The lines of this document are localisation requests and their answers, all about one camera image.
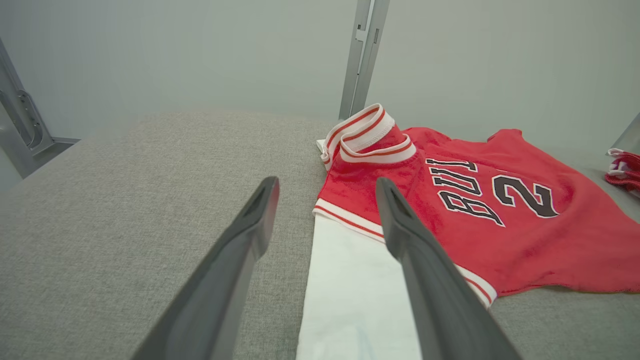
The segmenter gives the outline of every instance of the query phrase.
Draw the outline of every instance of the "gray fabric surface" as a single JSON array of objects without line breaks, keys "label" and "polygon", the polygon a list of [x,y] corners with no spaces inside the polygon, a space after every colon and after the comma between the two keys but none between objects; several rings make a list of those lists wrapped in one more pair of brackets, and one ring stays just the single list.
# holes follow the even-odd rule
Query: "gray fabric surface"
[{"label": "gray fabric surface", "polygon": [[[0,358],[128,358],[259,181],[277,175],[273,238],[235,357],[292,359],[325,174],[314,140],[334,124],[157,116],[83,140],[0,195]],[[600,179],[604,156],[547,150],[640,220],[640,201]],[[492,313],[526,359],[640,358],[639,295],[542,289]]]}]

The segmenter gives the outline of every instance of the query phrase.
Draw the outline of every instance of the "basketball jersey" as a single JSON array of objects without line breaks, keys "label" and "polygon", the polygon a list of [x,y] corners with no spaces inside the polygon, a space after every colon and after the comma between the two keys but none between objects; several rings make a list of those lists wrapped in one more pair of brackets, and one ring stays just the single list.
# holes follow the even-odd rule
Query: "basketball jersey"
[{"label": "basketball jersey", "polygon": [[546,285],[640,290],[640,225],[519,130],[486,142],[400,131],[375,104],[329,132],[321,159],[315,214],[384,242],[375,184],[391,179],[486,305]]}]

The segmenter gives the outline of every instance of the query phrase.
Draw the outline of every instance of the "jersey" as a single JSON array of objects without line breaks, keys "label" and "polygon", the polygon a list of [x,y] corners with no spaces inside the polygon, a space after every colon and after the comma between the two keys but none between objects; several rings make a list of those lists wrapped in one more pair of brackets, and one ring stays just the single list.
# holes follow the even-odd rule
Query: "jersey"
[{"label": "jersey", "polygon": [[322,150],[315,214],[383,243],[375,185],[391,179],[487,306],[540,286],[640,291],[640,225],[519,130],[486,142],[400,131],[375,104],[335,126]]}]

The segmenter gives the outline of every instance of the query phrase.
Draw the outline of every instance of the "red fabric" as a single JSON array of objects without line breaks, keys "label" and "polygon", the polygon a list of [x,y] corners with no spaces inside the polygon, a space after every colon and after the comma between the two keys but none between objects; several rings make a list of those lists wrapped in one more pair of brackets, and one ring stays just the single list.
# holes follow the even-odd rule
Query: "red fabric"
[{"label": "red fabric", "polygon": [[[376,164],[347,163],[338,154],[319,198],[380,224],[376,180],[393,180],[451,259],[487,280],[499,296],[548,285],[592,292],[640,291],[640,225],[595,183],[527,143],[521,131],[500,130],[487,142],[467,142],[432,129],[400,131],[394,126],[378,144],[395,145],[404,140],[402,133],[412,139],[416,155],[400,163]],[[373,145],[362,152],[379,148]],[[477,172],[427,164],[428,158],[471,161]],[[429,167],[473,177],[482,194],[434,185]],[[549,188],[557,215],[547,209],[551,217],[540,217],[508,186],[504,188],[515,207],[505,205],[494,195],[492,178],[499,175],[521,179],[531,193],[534,183]],[[485,203],[504,226],[447,209],[438,195],[442,190]]]},{"label": "red fabric", "polygon": [[612,165],[614,168],[618,168],[620,163],[626,163],[629,167],[629,170],[625,171],[625,177],[621,179],[616,175],[606,174],[605,179],[611,184],[624,186],[627,191],[640,191],[640,156],[631,152],[623,152],[616,155]]}]

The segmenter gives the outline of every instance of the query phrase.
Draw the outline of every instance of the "red and white folded cloth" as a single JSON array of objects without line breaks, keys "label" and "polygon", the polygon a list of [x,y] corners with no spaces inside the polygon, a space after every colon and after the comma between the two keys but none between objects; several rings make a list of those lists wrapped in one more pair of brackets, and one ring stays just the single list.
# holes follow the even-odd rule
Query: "red and white folded cloth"
[{"label": "red and white folded cloth", "polygon": [[607,182],[620,185],[640,197],[640,155],[615,148],[609,149],[607,154],[615,158],[605,175]]}]

